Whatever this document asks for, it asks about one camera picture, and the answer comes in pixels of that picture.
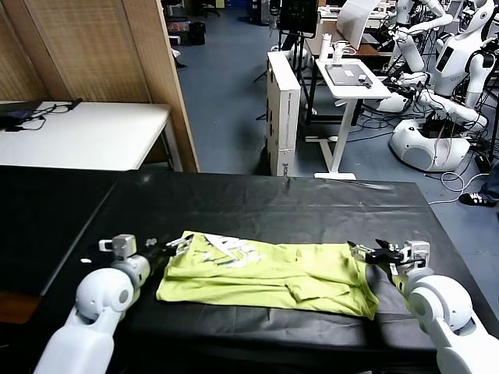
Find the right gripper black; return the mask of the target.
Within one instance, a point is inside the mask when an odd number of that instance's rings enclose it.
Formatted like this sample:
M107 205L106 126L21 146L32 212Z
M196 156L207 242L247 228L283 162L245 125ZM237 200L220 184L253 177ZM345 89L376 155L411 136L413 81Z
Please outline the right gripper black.
M375 242L378 248L371 252L365 245L358 245L351 241L347 241L347 244L352 257L363 263L381 266L390 263L398 265L403 262L405 255L403 252L398 251L398 244L379 238L376 238Z

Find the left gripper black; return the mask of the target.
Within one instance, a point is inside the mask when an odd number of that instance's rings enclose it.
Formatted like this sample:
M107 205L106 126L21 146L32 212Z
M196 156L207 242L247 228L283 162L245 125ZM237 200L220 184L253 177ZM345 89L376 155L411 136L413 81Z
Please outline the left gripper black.
M147 244L144 256L148 260L163 260L171 256L181 256L189 250L192 240L193 235L187 235L185 238L177 238L167 244Z

